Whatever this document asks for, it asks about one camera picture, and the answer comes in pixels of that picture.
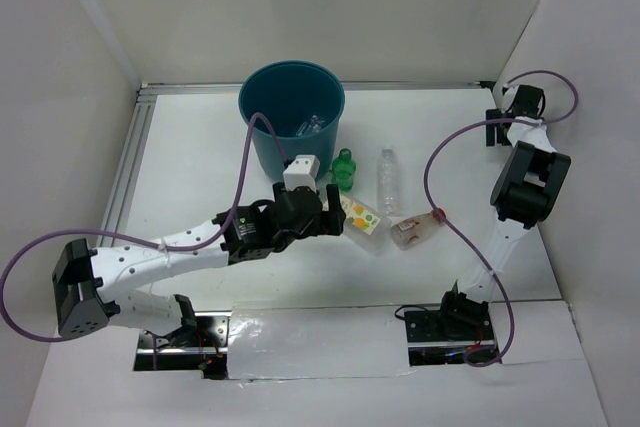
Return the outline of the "crushed clear plastic bottle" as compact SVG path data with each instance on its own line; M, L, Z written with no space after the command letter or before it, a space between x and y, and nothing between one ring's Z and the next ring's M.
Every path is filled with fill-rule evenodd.
M325 118L317 114L313 114L294 130L294 136L303 137L306 135L317 134L323 130L326 124L327 121Z

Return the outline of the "clear bottle white cap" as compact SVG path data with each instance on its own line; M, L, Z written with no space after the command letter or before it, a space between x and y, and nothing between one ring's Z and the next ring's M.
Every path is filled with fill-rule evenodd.
M388 216L401 213L399 163L392 146L384 146L377 160L377 205Z

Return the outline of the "green plastic bottle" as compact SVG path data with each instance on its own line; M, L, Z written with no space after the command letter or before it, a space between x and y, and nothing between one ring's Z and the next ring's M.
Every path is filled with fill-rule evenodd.
M354 186L356 169L352 151L341 149L331 164L331 183L342 192L350 192Z

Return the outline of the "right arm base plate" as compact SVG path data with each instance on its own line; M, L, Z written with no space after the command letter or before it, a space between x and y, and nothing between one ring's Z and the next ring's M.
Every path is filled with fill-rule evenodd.
M472 326L435 308L403 305L394 317L404 324L411 367L462 365L465 356L474 365L483 364L499 353L489 314Z

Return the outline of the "pineapple juice labelled bottle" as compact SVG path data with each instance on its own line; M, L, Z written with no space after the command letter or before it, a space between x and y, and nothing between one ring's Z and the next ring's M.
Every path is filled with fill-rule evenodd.
M343 234L372 255L379 255L389 236L391 220L360 200L340 193L345 213Z

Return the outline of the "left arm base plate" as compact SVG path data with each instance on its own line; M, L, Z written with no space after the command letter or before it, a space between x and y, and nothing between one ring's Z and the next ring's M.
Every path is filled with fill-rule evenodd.
M175 344L141 331L133 371L194 371L204 379L226 380L231 314L231 311L197 312L196 330Z

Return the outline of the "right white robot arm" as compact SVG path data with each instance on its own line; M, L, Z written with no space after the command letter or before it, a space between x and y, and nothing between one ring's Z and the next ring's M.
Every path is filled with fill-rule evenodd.
M485 119L493 122L486 127L486 145L510 149L490 196L495 209L490 240L481 249L479 265L445 293L436 316L440 334L454 341L482 340L498 280L516 246L551 213L571 165L570 157L548 139L544 91L516 85L502 93L502 106L485 112Z

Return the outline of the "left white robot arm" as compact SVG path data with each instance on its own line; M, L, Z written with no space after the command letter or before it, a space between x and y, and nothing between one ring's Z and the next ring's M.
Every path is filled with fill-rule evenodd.
M271 200L223 212L156 248L137 245L92 249L67 243L52 274L58 334L88 336L109 325L145 331L168 346L184 346L199 329L190 299L155 295L145 286L202 269L225 268L281 253L296 240L339 236L346 214L337 186L326 195L308 187L273 186Z

